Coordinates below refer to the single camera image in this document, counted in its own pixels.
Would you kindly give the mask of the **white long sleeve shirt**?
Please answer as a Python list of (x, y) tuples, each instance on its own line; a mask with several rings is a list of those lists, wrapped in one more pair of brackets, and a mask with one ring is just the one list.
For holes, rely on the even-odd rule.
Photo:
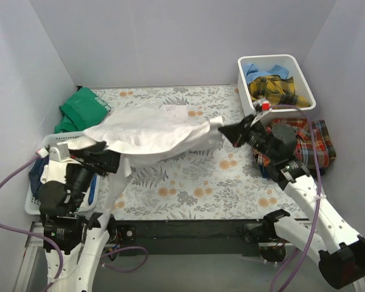
[(132, 167), (149, 166), (186, 151), (207, 150), (223, 140), (218, 130), (222, 126), (220, 116), (204, 122), (191, 119), (185, 106), (142, 105), (118, 108), (103, 123), (85, 130), (86, 145), (104, 142), (107, 149), (121, 155), (117, 173), (108, 176), (110, 191), (100, 225), (107, 225)]

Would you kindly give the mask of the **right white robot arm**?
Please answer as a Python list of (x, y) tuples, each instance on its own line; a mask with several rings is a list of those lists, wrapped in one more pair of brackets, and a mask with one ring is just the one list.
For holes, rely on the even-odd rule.
[(306, 257), (318, 266), (325, 281), (335, 289), (354, 284), (365, 290), (365, 237), (351, 227), (322, 193), (320, 174), (315, 177), (294, 155), (296, 133), (287, 124), (277, 124), (271, 131), (261, 119), (274, 108), (266, 99), (252, 104), (254, 112), (241, 122), (220, 127), (218, 130), (235, 147), (250, 145), (267, 158), (269, 177), (291, 197), (311, 222), (306, 228), (287, 211), (280, 209), (265, 215), (264, 237), (276, 242), (291, 243), (296, 251), (287, 259), (300, 259), (287, 280), (278, 289), (284, 291), (294, 279)]

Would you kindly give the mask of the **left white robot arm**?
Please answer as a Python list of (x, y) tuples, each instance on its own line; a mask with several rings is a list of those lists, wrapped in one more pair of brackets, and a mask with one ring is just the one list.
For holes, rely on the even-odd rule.
[(115, 174), (120, 154), (104, 142), (74, 149), (71, 141), (48, 147), (46, 180), (38, 190), (48, 265), (48, 291), (91, 291), (107, 243), (116, 239), (111, 210), (80, 214), (96, 175)]

